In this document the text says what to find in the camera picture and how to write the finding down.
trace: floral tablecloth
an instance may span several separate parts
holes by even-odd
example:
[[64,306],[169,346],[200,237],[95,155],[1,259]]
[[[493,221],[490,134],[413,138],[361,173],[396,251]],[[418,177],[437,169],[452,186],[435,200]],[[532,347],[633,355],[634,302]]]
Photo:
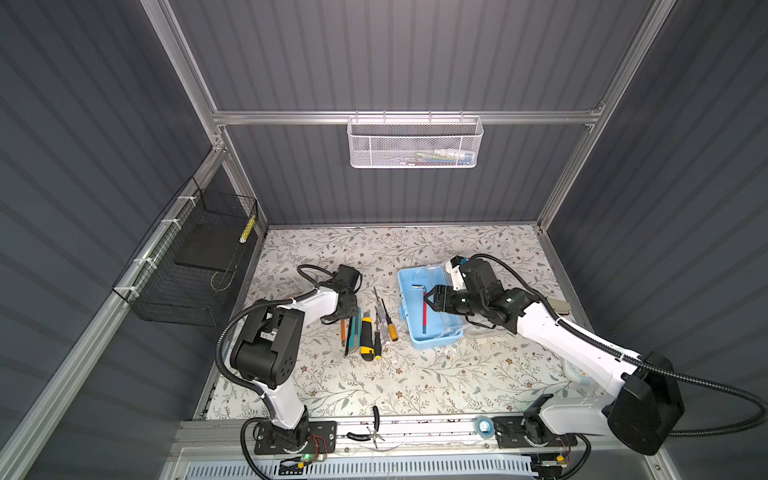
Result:
[[[556,355],[504,329],[483,336],[488,332],[473,326],[452,346],[413,348],[399,318],[398,270],[473,253],[504,260],[532,286],[562,299],[532,227],[392,227],[271,230],[247,304],[308,290],[296,272],[301,263],[332,271],[341,263],[354,266],[363,274],[358,292],[363,312],[375,311],[374,286],[384,297],[400,341],[385,346],[381,360],[366,362],[351,351],[345,358],[338,323],[304,327],[293,380],[314,418],[370,415],[374,402],[383,415],[519,412],[543,393],[601,394],[599,387],[567,381]],[[508,287],[519,286],[501,267],[494,270]],[[255,393],[218,379],[208,419],[264,414]]]

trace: black wire basket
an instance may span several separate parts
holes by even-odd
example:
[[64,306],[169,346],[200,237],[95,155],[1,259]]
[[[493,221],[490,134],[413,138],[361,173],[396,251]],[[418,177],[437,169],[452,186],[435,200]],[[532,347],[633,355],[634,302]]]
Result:
[[[113,290],[143,320],[198,326],[221,324],[235,307],[257,245],[258,235],[251,231],[256,228],[257,211],[254,198],[198,189],[187,198],[176,219],[163,220],[166,225],[157,245],[140,259],[137,256],[141,246],[137,248],[118,277],[120,282],[129,268],[139,262],[135,280],[128,285],[116,282]],[[232,252],[228,263],[222,263],[225,266],[212,270],[180,261],[199,229],[224,232],[232,239],[225,240],[224,251]]]

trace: white wire basket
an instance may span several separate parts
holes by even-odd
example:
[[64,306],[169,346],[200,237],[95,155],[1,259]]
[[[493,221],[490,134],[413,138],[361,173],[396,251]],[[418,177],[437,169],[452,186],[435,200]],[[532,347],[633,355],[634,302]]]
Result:
[[346,133],[354,168],[472,168],[483,130],[479,117],[383,114],[350,117]]

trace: gray wall panel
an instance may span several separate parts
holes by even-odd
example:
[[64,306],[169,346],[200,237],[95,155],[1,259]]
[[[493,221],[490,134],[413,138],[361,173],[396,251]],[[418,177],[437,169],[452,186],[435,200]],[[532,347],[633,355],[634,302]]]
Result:
[[478,166],[356,169],[342,126],[230,126],[272,225],[536,220],[584,128],[490,125]]
[[222,110],[569,110],[597,106],[650,2],[171,4]]
[[[5,443],[210,143],[138,3],[3,1],[0,32]],[[130,316],[29,478],[154,477],[213,341]]]
[[[766,2],[679,1],[550,229],[599,334],[763,398],[766,24]],[[681,389],[680,428],[753,411]],[[765,438],[666,445],[686,478],[734,478],[758,471]]]

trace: yellow marker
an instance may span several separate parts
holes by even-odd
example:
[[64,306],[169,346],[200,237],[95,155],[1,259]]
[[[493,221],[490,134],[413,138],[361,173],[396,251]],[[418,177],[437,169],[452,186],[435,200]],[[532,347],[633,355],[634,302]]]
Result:
[[251,230],[253,230],[253,225],[256,223],[256,216],[253,216],[248,220],[248,224],[245,226],[245,230],[243,230],[243,234],[240,235],[240,243],[246,243],[248,241],[248,235],[250,235]]

